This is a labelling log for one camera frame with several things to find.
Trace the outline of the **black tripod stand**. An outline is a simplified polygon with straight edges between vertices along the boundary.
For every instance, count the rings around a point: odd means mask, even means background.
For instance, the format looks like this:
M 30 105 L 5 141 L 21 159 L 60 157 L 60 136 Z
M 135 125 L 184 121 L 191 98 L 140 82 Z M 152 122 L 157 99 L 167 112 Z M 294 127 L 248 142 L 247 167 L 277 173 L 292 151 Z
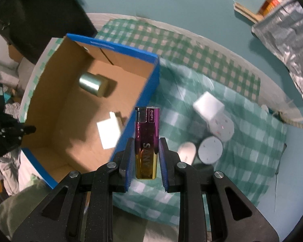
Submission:
M 36 132 L 36 127 L 19 122 L 10 114 L 5 113 L 5 99 L 0 84 L 0 157 L 18 148 L 25 135 Z

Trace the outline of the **white round lid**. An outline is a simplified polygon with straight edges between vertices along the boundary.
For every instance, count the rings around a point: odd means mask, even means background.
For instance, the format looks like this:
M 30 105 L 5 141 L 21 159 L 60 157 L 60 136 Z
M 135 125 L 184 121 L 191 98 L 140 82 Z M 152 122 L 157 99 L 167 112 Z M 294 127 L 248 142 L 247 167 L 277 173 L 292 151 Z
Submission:
M 222 156 L 223 144 L 215 136 L 205 138 L 198 149 L 199 159 L 203 164 L 215 164 Z

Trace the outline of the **white rectangular block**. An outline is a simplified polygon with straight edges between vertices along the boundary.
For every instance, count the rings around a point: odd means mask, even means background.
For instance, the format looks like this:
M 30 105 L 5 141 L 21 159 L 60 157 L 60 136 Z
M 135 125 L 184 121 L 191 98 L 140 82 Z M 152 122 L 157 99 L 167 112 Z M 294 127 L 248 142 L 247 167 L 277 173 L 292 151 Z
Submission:
M 109 113 L 109 118 L 97 123 L 97 129 L 104 150 L 116 147 L 122 133 L 122 120 L 114 112 Z

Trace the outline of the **blue cardboard box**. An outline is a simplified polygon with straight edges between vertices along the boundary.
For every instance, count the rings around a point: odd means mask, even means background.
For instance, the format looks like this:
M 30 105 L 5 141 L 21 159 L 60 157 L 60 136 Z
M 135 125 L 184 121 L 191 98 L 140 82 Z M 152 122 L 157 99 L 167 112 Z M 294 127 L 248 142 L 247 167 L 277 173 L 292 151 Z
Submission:
M 79 86 L 89 72 L 109 79 L 103 97 Z M 91 37 L 68 34 L 47 48 L 35 66 L 21 106 L 21 119 L 36 127 L 22 149 L 54 188 L 69 172 L 96 170 L 125 148 L 135 132 L 135 108 L 146 106 L 159 84 L 156 54 Z M 122 120 L 115 148 L 104 150 L 97 123 L 114 112 Z

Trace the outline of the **silver foil bag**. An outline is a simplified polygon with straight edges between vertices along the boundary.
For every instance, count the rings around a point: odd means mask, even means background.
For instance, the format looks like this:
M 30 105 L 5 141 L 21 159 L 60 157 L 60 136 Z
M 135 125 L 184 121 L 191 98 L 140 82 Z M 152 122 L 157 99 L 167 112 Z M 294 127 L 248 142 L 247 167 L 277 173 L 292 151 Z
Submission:
M 287 68 L 303 99 L 303 8 L 297 0 L 283 0 L 252 33 Z

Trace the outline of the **purple gold lighter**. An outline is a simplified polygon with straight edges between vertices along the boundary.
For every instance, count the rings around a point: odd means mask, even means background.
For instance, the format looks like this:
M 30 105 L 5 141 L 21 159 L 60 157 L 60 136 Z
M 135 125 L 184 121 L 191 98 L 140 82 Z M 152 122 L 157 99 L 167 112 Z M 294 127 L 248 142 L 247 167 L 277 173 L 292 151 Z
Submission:
M 160 109 L 154 106 L 137 106 L 135 121 L 136 178 L 153 180 L 159 153 Z

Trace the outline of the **small white oval object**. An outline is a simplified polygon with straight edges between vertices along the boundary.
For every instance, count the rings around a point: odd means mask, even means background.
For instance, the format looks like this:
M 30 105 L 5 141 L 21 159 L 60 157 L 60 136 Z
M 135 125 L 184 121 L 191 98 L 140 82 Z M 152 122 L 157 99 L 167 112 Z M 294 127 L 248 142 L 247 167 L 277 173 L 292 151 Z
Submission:
M 192 165 L 196 156 L 196 146 L 192 142 L 184 142 L 177 151 L 181 162 Z

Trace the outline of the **silver metal cylinder can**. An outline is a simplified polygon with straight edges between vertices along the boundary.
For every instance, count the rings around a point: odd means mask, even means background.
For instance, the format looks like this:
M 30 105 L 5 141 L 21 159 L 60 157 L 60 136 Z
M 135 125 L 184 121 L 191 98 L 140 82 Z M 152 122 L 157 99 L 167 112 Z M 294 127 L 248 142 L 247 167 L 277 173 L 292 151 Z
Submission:
M 97 97 L 103 97 L 107 91 L 109 79 L 99 75 L 86 72 L 79 78 L 79 86 L 85 91 Z

